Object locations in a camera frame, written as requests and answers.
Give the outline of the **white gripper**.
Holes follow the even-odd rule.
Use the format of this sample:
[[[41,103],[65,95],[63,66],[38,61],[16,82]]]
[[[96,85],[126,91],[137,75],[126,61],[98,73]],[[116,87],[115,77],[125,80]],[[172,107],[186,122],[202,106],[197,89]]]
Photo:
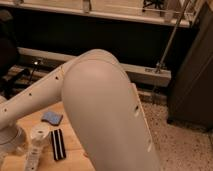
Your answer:
[[[27,136],[22,127],[10,124],[0,130],[0,155],[24,155],[27,151]]]

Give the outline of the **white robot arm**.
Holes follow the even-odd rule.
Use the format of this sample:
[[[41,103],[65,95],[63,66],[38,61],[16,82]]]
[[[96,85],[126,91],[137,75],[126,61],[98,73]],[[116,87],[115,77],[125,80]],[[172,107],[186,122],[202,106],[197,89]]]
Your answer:
[[[0,150],[16,146],[16,121],[62,102],[96,171],[162,171],[135,85],[116,57],[89,50],[0,102]]]

